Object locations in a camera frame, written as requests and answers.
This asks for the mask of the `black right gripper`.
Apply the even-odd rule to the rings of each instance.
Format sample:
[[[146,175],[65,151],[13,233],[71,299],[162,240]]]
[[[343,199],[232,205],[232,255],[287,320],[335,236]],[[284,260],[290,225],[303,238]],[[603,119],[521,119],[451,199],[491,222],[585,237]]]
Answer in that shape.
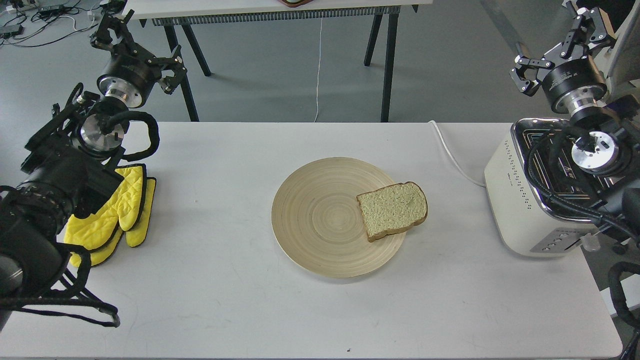
[[[610,17],[603,9],[578,7],[576,0],[563,0],[562,6],[573,17],[565,39],[547,50],[544,59],[530,58],[525,44],[516,42],[514,66],[509,72],[519,92],[532,97],[540,88],[538,71],[542,69],[542,91],[556,114],[570,112],[564,98],[572,92],[592,95],[596,101],[603,98],[606,82],[592,56],[617,43]]]

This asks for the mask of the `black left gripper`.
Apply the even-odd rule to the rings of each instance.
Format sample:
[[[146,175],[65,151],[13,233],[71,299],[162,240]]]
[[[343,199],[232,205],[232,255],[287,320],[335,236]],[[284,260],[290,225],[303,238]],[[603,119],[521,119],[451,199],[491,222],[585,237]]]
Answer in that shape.
[[[127,24],[134,13],[129,11],[124,18],[105,14],[90,36],[91,47],[111,54],[97,80],[100,93],[120,100],[128,109],[139,109],[146,104],[155,84],[165,94],[172,95],[188,72],[182,47],[175,47],[170,57],[151,57],[150,64],[133,57],[135,41]]]

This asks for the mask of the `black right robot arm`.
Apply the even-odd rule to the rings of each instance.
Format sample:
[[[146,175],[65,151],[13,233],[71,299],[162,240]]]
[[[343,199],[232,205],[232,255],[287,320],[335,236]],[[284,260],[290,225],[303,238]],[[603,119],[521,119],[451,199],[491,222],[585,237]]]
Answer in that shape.
[[[574,20],[562,43],[542,59],[517,44],[512,79],[522,94],[541,88],[569,119],[545,130],[525,152],[524,172],[543,205],[584,218],[619,243],[639,244],[639,11],[615,35],[599,7],[563,4]]]

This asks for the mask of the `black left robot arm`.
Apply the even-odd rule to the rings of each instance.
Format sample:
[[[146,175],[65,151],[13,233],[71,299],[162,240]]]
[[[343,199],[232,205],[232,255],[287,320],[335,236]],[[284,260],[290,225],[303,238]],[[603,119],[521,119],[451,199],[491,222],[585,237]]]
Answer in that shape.
[[[52,119],[25,148],[21,170],[25,181],[1,187],[1,324],[13,312],[62,317],[63,312],[38,306],[86,306],[110,316],[103,327],[121,324],[118,309],[86,288],[90,252],[64,244],[57,235],[72,216],[96,214],[124,182],[116,172],[120,161],[151,157],[160,145],[156,119],[140,111],[155,84],[172,94],[186,77],[181,47],[170,57],[157,57],[136,43],[126,16],[105,14],[90,44],[110,53],[98,93],[78,83],[64,108],[52,107]]]

